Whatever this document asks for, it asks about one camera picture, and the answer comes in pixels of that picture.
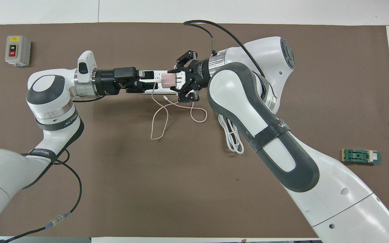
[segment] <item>green terminal block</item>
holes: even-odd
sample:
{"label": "green terminal block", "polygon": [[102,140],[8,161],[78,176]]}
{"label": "green terminal block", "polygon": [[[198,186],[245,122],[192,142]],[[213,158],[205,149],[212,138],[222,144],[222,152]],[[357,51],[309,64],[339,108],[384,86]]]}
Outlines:
{"label": "green terminal block", "polygon": [[376,150],[342,149],[341,161],[366,164],[380,164],[381,153]]}

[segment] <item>pink cable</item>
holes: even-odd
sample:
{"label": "pink cable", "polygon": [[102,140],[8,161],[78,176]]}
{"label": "pink cable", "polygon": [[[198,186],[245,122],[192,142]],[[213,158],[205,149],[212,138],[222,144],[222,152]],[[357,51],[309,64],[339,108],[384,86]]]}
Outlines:
{"label": "pink cable", "polygon": [[[155,113],[154,113],[154,116],[153,116],[153,121],[151,123],[151,140],[157,140],[157,139],[161,139],[163,137],[163,135],[165,134],[165,130],[166,130],[166,126],[167,126],[167,121],[168,121],[168,118],[169,118],[169,111],[168,109],[166,108],[167,106],[171,106],[171,105],[175,105],[175,106],[178,106],[178,107],[181,107],[181,108],[187,108],[187,109],[190,109],[190,117],[197,123],[203,123],[204,121],[207,120],[207,117],[208,117],[208,113],[205,109],[202,109],[202,108],[198,108],[198,107],[193,107],[195,105],[194,102],[191,103],[191,107],[186,107],[186,106],[180,106],[180,105],[177,105],[177,103],[179,102],[172,102],[170,101],[169,99],[167,99],[167,97],[165,97],[165,100],[167,100],[169,102],[169,104],[167,105],[162,105],[161,103],[159,103],[153,96],[154,94],[154,89],[156,88],[156,85],[157,85],[157,81],[154,83],[154,87],[153,87],[153,91],[151,92],[151,98],[153,99],[153,101],[155,103],[157,103],[159,106],[161,106]],[[156,118],[156,115],[157,113],[159,113],[159,111],[161,109],[165,109],[166,111],[166,122],[165,122],[165,126],[163,128],[163,132],[162,132],[162,135],[160,137],[156,137],[156,138],[153,138],[153,131],[154,131],[154,119]],[[194,117],[193,117],[193,114],[192,114],[192,111],[193,109],[199,109],[199,110],[203,110],[205,112],[205,119],[204,120],[196,120]]]}

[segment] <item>brown mat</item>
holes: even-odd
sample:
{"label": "brown mat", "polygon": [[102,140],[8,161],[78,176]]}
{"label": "brown mat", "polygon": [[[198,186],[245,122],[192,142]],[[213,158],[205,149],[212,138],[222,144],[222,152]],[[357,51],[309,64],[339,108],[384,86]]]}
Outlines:
{"label": "brown mat", "polygon": [[[350,165],[389,209],[389,52],[384,26],[226,24],[245,43],[279,35],[292,46],[296,69],[278,117],[309,146],[337,159],[342,148],[382,152],[381,165]],[[236,46],[213,27],[216,49]],[[31,65],[5,63],[8,35],[32,41]],[[85,23],[0,26],[0,148],[27,152],[42,139],[26,101],[30,74],[75,68],[92,50],[101,69],[135,66],[168,70],[188,49],[210,54],[199,29],[173,23]],[[228,151],[206,92],[196,104],[206,123],[170,108],[163,139],[150,140],[158,106],[150,96],[125,94],[77,105],[83,135],[69,147],[82,178],[78,209],[38,236],[66,237],[315,237],[278,180],[246,142]],[[202,114],[195,112],[197,118]],[[157,135],[165,120],[158,116]],[[21,191],[0,216],[0,235],[17,235],[68,211],[77,181],[62,166]]]}

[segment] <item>power strip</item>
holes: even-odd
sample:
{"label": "power strip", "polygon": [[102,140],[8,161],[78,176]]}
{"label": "power strip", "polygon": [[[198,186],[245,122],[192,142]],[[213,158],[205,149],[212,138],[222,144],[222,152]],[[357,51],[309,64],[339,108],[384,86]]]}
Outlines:
{"label": "power strip", "polygon": [[[177,94],[177,92],[172,91],[169,88],[167,88],[167,89],[162,88],[162,83],[159,83],[159,82],[161,82],[162,74],[167,74],[167,71],[154,70],[153,72],[154,72],[154,79],[145,79],[145,80],[142,80],[142,82],[154,83],[157,81],[158,83],[156,84],[156,86],[158,87],[158,89],[154,90],[154,94],[174,94],[174,95]],[[176,77],[179,78],[176,80],[176,82],[177,82],[176,88],[181,89],[182,85],[185,83],[185,72],[177,73]],[[144,94],[151,94],[152,92],[153,92],[153,90],[149,89],[149,90],[146,90]]]}

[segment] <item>gray switch box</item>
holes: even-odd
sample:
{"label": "gray switch box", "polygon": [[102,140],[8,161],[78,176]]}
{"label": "gray switch box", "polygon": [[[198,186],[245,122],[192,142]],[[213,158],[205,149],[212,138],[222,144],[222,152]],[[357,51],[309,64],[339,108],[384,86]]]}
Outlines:
{"label": "gray switch box", "polygon": [[7,37],[6,62],[15,66],[28,66],[31,41],[21,35]]}

